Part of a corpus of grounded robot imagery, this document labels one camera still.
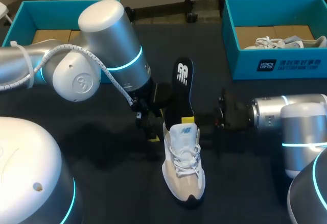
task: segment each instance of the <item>box label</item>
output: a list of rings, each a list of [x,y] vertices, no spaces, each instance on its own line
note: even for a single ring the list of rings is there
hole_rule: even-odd
[[[258,68],[256,69],[257,72],[270,72],[273,71],[275,68],[276,59],[263,59],[260,60]]]
[[[281,60],[277,70],[306,70],[317,69],[321,63],[320,59],[311,60]]]

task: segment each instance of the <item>shoe sole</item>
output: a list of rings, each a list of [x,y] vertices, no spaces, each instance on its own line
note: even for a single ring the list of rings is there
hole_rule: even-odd
[[[203,197],[203,194],[204,194],[204,190],[205,190],[205,175],[204,175],[204,170],[202,170],[202,175],[203,175],[203,179],[202,179],[202,185],[203,185],[203,193],[200,197],[200,199],[196,199],[196,198],[193,198],[193,199],[188,199],[187,201],[184,201],[184,200],[181,200],[178,198],[178,196],[176,196],[176,194],[174,193],[174,191],[172,190],[171,186],[169,185],[169,181],[168,181],[168,176],[167,176],[167,171],[166,171],[166,164],[165,164],[166,161],[164,161],[164,163],[162,164],[162,175],[163,175],[163,178],[166,182],[166,185],[168,186],[170,192],[174,195],[174,197],[180,201],[180,203],[182,205],[187,205],[188,207],[192,207],[194,205],[197,205],[199,204],[201,201],[202,201],[202,197]]]

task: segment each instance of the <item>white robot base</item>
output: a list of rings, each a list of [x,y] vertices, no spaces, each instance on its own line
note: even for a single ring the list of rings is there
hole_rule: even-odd
[[[54,138],[0,117],[0,223],[81,224],[82,198]]]

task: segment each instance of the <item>shoe box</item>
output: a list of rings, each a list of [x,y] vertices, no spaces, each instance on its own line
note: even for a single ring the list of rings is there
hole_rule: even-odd
[[[326,20],[324,0],[225,0],[222,36],[233,80],[327,78],[327,48],[244,49],[266,36],[327,36]]]

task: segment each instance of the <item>new balance logo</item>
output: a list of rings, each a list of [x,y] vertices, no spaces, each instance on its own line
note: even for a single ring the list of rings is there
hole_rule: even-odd
[[[187,85],[188,81],[188,72],[189,69],[186,65],[183,65],[181,63],[178,64],[178,75],[177,75],[177,79],[182,82],[183,84]]]
[[[191,127],[185,127],[182,129],[182,131],[180,132],[181,134],[183,133],[189,133],[191,131]]]

